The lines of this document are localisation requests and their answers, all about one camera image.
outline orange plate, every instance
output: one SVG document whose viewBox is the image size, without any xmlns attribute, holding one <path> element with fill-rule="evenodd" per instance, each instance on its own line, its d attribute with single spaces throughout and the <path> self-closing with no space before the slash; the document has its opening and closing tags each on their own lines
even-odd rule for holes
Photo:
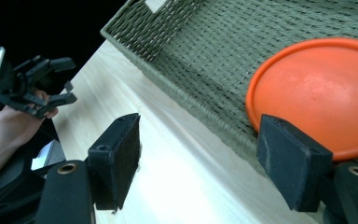
<svg viewBox="0 0 358 224">
<path fill-rule="evenodd" d="M 334 153 L 358 157 L 358 40 L 314 39 L 265 61 L 246 95 L 258 132 L 261 115 L 286 119 Z"/>
</svg>

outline wooden table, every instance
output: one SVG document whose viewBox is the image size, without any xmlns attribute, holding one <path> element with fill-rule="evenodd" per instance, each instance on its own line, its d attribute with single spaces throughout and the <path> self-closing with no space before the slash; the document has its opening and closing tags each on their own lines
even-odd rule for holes
<svg viewBox="0 0 358 224">
<path fill-rule="evenodd" d="M 315 223 L 105 41 L 72 80 L 54 124 L 67 160 L 123 115 L 141 115 L 142 157 L 123 210 L 97 223 Z"/>
</svg>

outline wicker tray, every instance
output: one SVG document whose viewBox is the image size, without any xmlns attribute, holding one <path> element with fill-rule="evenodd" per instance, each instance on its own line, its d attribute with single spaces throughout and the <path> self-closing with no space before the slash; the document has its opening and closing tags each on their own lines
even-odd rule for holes
<svg viewBox="0 0 358 224">
<path fill-rule="evenodd" d="M 263 175 L 243 105 L 253 73 L 297 42 L 358 38 L 358 0 L 167 0 L 155 13 L 130 0 L 101 33 Z"/>
</svg>

